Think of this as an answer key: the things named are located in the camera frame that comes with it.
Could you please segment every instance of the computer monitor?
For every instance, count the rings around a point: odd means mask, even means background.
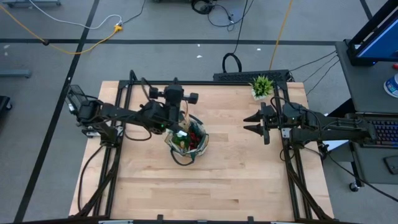
[[[353,66],[398,62],[398,1],[389,0],[348,43]]]

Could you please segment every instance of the keyboard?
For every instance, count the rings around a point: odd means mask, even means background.
[[[219,82],[253,82],[258,76],[267,77],[274,82],[287,82],[291,79],[288,70],[270,70],[256,72],[217,73],[213,75],[214,81]]]
[[[376,144],[364,144],[364,147],[393,147],[398,148],[398,119],[369,120],[376,129]]]

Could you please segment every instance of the wooden table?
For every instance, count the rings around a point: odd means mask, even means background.
[[[99,98],[114,103],[117,87],[118,82],[103,82]],[[288,83],[288,87],[291,101],[308,106],[303,83]],[[271,130],[271,143],[264,145],[262,137],[243,129],[248,125],[243,119],[259,109],[250,87],[187,85],[184,89],[186,93],[199,93],[198,103],[190,105],[189,110],[204,122],[210,134],[207,151],[193,165],[182,167],[172,160],[165,135],[146,142],[124,139],[111,218],[153,220],[163,214],[165,220],[233,221],[253,216],[256,221],[293,221],[286,167],[279,159],[280,132]],[[269,104],[270,98],[264,101]],[[129,109],[138,110],[146,101],[141,87],[134,86]],[[126,130],[135,138],[148,135],[143,128],[130,124]],[[99,141],[88,140],[82,167]],[[307,147],[317,150],[314,142]],[[98,186],[103,155],[104,150],[88,165],[82,205]],[[320,158],[310,151],[301,151],[301,155],[307,189],[332,217]],[[76,202],[77,186],[70,214],[77,212]]]

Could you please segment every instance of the yellow cable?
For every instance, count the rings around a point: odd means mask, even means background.
[[[290,10],[292,8],[292,4],[293,4],[293,0],[290,0],[289,7],[287,8],[287,11],[286,11],[284,22],[282,23],[282,27],[280,28],[278,39],[276,40],[274,53],[272,53],[271,63],[269,64],[269,70],[271,70],[272,62],[274,61],[274,56],[275,56],[275,53],[276,53],[276,49],[278,48],[279,40],[280,40],[280,37],[282,36],[282,32],[284,31],[284,27],[285,27],[285,23],[286,23],[286,20],[287,20],[287,16],[289,15],[289,12],[290,12]]]
[[[36,35],[35,33],[33,33],[32,31],[30,31],[26,26],[24,26],[21,22],[19,22],[9,11],[7,11],[6,8],[4,8],[2,5],[0,5],[0,8],[6,12],[6,14],[8,16],[10,16],[16,23],[18,23],[21,27],[23,27],[25,30],[27,30],[30,34],[32,34],[34,37],[36,37],[37,39],[41,40],[42,42],[45,42],[44,39],[40,38],[38,35]]]
[[[21,22],[19,22],[19,21],[18,21],[6,8],[4,8],[2,5],[0,5],[0,9],[2,9],[4,12],[6,12],[6,14],[7,14],[8,16],[11,17],[11,19],[13,19],[18,25],[20,25],[22,28],[24,28],[27,32],[29,32],[30,34],[32,34],[34,37],[36,37],[37,39],[39,39],[41,42],[43,42],[43,43],[45,42],[45,40],[44,40],[43,38],[39,37],[38,35],[36,35],[35,33],[33,33],[30,29],[28,29],[24,24],[22,24]],[[107,38],[105,38],[105,39],[99,41],[98,43],[96,43],[95,45],[93,45],[92,47],[90,47],[89,49],[84,50],[84,51],[82,51],[82,52],[69,52],[69,51],[67,51],[67,50],[63,50],[62,48],[57,47],[57,46],[52,45],[52,44],[50,44],[50,46],[53,47],[53,48],[55,48],[55,49],[57,49],[57,50],[59,50],[59,51],[61,51],[61,52],[63,52],[63,53],[65,53],[65,54],[80,55],[80,54],[83,54],[83,53],[86,53],[86,52],[89,52],[89,51],[93,50],[98,44],[100,44],[100,43],[102,43],[102,42],[104,42],[104,41],[107,41],[108,39],[112,38],[112,36],[113,36],[115,33],[121,31],[122,29],[123,29],[123,28],[122,28],[121,26],[115,25],[114,30],[113,30],[113,33],[112,33],[109,37],[107,37]]]
[[[105,38],[105,39],[99,41],[98,43],[96,43],[95,45],[93,45],[92,47],[90,47],[89,49],[84,50],[84,51],[82,51],[82,52],[69,52],[69,51],[63,50],[63,49],[61,49],[61,48],[59,48],[59,47],[57,47],[57,46],[55,46],[55,45],[52,45],[52,44],[50,44],[50,46],[53,47],[53,48],[55,48],[55,49],[57,49],[57,50],[59,50],[59,51],[61,51],[61,52],[63,52],[63,53],[65,53],[65,54],[80,55],[80,54],[84,54],[84,53],[87,53],[87,52],[93,50],[98,44],[100,44],[100,43],[102,43],[102,42],[104,42],[104,41],[110,39],[116,32],[117,32],[117,31],[113,31],[113,33],[112,33],[109,37],[107,37],[107,38]]]

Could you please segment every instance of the white cable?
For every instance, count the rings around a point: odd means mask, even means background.
[[[51,19],[53,19],[53,20],[55,20],[55,21],[57,21],[57,22],[63,22],[63,23],[67,23],[67,24],[77,25],[77,26],[81,26],[81,27],[84,27],[84,28],[87,28],[87,29],[98,29],[98,28],[100,28],[100,27],[102,26],[102,24],[104,24],[104,22],[106,22],[106,20],[108,20],[110,17],[117,16],[117,17],[119,17],[119,22],[118,22],[118,24],[119,24],[119,25],[122,25],[122,23],[123,23],[122,17],[121,17],[120,15],[115,15],[115,14],[114,14],[114,15],[110,15],[110,16],[108,16],[107,18],[105,18],[104,21],[103,21],[98,27],[87,27],[87,26],[84,26],[83,24],[79,24],[79,23],[76,23],[76,22],[68,22],[68,21],[63,21],[63,20],[60,20],[60,19],[56,19],[56,18],[54,18],[54,17],[48,15],[45,11],[43,11],[43,10],[42,10],[41,8],[39,8],[38,6],[36,6],[36,4],[34,4],[32,0],[29,0],[29,1],[30,1],[30,3],[32,3],[32,5],[33,5],[36,9],[38,9],[40,12],[43,12],[43,14],[45,14],[46,16],[48,16],[49,18],[51,18]]]

